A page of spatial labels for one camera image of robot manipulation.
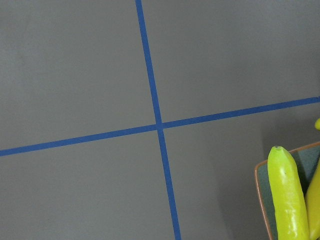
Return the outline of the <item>pale yellow-green banana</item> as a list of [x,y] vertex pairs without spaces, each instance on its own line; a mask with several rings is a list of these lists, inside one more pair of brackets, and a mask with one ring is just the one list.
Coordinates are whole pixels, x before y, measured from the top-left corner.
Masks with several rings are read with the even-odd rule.
[[308,240],[305,198],[294,158],[284,147],[272,147],[267,172],[278,239]]

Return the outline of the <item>yellow banana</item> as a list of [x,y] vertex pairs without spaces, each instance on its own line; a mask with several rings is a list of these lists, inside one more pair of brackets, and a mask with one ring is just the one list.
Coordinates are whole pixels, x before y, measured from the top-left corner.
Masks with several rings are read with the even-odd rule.
[[320,130],[320,118],[318,118],[318,119],[315,121],[314,127],[315,127],[317,130]]
[[309,239],[320,238],[320,161],[318,161],[305,196]]

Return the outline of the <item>square blue ceramic plate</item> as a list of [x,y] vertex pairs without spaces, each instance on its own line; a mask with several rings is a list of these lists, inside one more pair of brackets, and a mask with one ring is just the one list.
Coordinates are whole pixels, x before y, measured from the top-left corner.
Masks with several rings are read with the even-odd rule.
[[[290,154],[297,165],[302,191],[306,193],[320,159],[320,143],[315,142],[298,147],[291,150]],[[278,231],[276,226],[275,208],[269,183],[268,165],[266,160],[255,167],[254,179],[268,238],[270,240],[277,240]]]

